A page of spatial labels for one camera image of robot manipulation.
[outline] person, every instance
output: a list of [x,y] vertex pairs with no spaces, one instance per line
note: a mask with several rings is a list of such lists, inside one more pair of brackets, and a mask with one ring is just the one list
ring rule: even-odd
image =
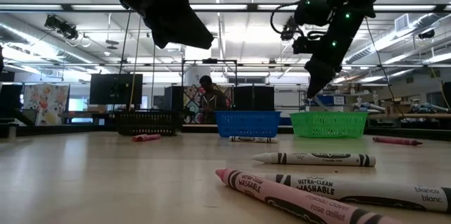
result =
[[205,91],[200,99],[200,108],[204,114],[204,122],[215,123],[214,111],[224,111],[227,109],[226,96],[220,90],[214,88],[213,81],[208,75],[202,76],[199,84]]

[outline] crayon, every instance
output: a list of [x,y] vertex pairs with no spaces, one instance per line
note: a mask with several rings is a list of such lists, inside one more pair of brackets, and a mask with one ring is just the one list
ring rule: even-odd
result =
[[161,139],[161,135],[137,135],[132,137],[134,142],[147,142],[155,139]]
[[368,154],[265,153],[252,160],[272,164],[374,167],[376,158]]
[[271,137],[240,137],[230,136],[231,142],[252,142],[252,143],[279,143],[278,138]]
[[311,223],[395,224],[398,220],[368,212],[332,199],[304,192],[239,170],[216,171],[222,182],[237,191],[265,201]]
[[300,175],[265,175],[267,180],[352,203],[451,213],[451,188],[343,181]]
[[423,144],[423,142],[416,141],[414,139],[403,139],[394,137],[374,137],[374,142],[391,143],[391,144],[404,144],[409,146],[417,146]]

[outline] black basket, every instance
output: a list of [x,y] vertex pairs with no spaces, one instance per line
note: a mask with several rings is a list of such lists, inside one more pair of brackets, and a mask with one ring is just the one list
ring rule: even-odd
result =
[[119,111],[115,114],[116,127],[120,135],[173,136],[177,129],[177,113],[172,111]]

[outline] pink crayon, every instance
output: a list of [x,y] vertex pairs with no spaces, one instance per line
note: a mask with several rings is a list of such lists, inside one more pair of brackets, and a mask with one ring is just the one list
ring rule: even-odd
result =
[[332,199],[259,178],[239,170],[220,169],[216,174],[226,185],[288,211],[311,223],[398,224],[398,220],[368,212]]
[[137,135],[132,137],[134,142],[146,142],[155,139],[161,139],[161,135]]
[[403,139],[394,137],[374,137],[374,142],[391,143],[391,144],[403,144],[409,146],[417,146],[423,144],[423,142],[416,141],[414,139]]

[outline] ceiling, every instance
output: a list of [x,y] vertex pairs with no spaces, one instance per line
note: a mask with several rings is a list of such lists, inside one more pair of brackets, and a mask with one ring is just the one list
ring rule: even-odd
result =
[[[266,3],[266,4],[284,4],[296,0],[190,0],[191,3]],[[451,0],[378,0],[379,4],[448,4]],[[0,0],[0,4],[117,4],[118,0]],[[219,32],[218,14],[217,13],[198,13],[202,22],[212,32]],[[46,13],[11,13],[12,16],[24,25],[23,30],[27,31],[28,27],[33,30],[41,30],[40,36],[36,34],[36,38],[42,38],[42,34],[48,32],[44,27]],[[99,61],[117,63],[120,60],[123,44],[125,39],[125,29],[128,21],[127,13],[113,13],[111,15],[111,24],[109,26],[109,15],[107,13],[57,13],[61,20],[65,20],[71,24],[77,25],[77,30],[87,35],[92,43],[88,47],[85,39],[81,44],[75,47],[73,53],[77,51],[84,52],[98,58]],[[221,20],[224,22],[225,34],[222,36],[225,40],[225,51],[223,57],[226,59],[237,59],[242,62],[249,63],[267,63],[270,58],[277,58],[278,62],[296,63],[300,59],[308,59],[308,54],[292,54],[290,45],[281,42],[279,35],[276,34],[269,25],[269,13],[221,13]],[[278,29],[281,29],[286,20],[290,16],[289,13],[277,13],[274,23]],[[400,17],[399,13],[381,13],[376,18],[369,20],[371,34],[377,37],[380,33],[393,27],[394,19]],[[125,41],[125,57],[134,57],[137,51],[139,57],[152,57],[154,53],[154,44],[152,38],[147,37],[150,32],[144,24],[142,24],[141,34],[138,34],[140,25],[140,17],[133,13],[130,19],[129,35]],[[56,38],[64,44],[64,40],[57,33],[50,33],[49,36],[43,38],[45,42],[48,38]],[[106,47],[106,39],[119,42],[118,49],[111,51]],[[369,31],[366,24],[362,24],[350,51],[358,49],[370,42]],[[390,57],[405,52],[407,44],[400,45],[398,48],[392,48],[388,51]],[[177,45],[169,47],[166,50],[156,50],[157,60],[159,62],[170,63],[172,61],[180,62],[180,52],[174,48]],[[111,55],[106,56],[105,51],[110,51]],[[218,42],[213,45],[212,56],[220,58],[218,50]]]

